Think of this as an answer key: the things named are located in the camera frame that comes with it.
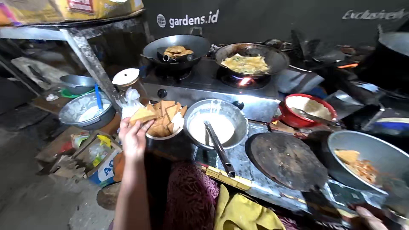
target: black banner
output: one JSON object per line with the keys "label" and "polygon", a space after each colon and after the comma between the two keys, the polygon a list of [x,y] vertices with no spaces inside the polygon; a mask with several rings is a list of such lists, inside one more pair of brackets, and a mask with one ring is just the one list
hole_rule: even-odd
{"label": "black banner", "polygon": [[395,31],[409,18],[407,0],[147,0],[144,5],[156,39],[201,27],[213,44],[288,41],[297,29],[307,39],[373,45],[378,25]]}

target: stove burner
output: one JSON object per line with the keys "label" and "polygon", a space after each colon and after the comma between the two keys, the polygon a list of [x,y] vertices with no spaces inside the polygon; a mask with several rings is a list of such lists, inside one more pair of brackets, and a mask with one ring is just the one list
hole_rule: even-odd
{"label": "stove burner", "polygon": [[229,74],[222,68],[217,71],[217,75],[224,84],[239,89],[260,89],[270,82],[270,76],[259,79],[252,79],[251,76],[238,77]]}
{"label": "stove burner", "polygon": [[174,70],[174,71],[157,68],[155,70],[155,74],[156,76],[161,77],[162,79],[165,79],[165,80],[179,81],[179,80],[189,77],[192,74],[192,68],[188,68],[185,70]]}

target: hand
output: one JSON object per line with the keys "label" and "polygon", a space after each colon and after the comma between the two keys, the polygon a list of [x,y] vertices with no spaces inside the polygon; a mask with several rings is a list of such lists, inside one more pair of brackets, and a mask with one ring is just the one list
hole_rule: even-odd
{"label": "hand", "polygon": [[130,117],[121,121],[119,139],[124,148],[124,155],[127,161],[143,160],[146,147],[146,131],[154,123],[154,120],[147,122],[141,127],[141,122],[137,121],[134,126],[129,123]]}

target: gas stove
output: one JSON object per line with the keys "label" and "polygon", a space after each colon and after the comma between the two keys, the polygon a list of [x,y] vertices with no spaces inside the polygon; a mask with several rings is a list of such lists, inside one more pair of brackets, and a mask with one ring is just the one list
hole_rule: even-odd
{"label": "gas stove", "polygon": [[143,82],[150,100],[172,100],[191,106],[204,99],[221,99],[241,108],[248,119],[261,122],[271,121],[283,98],[277,90],[275,75],[239,78],[208,58],[184,71],[153,69]]}

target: stove knob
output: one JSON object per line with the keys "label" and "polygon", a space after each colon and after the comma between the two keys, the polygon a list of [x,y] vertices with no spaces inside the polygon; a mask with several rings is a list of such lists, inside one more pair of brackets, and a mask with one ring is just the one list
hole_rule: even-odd
{"label": "stove knob", "polygon": [[233,102],[233,105],[235,105],[240,110],[242,110],[244,108],[244,103],[242,101],[235,101],[235,102]]}
{"label": "stove knob", "polygon": [[164,97],[166,97],[167,94],[168,94],[168,92],[166,92],[166,90],[164,90],[164,89],[160,89],[160,90],[157,91],[157,96],[159,98],[164,98]]}

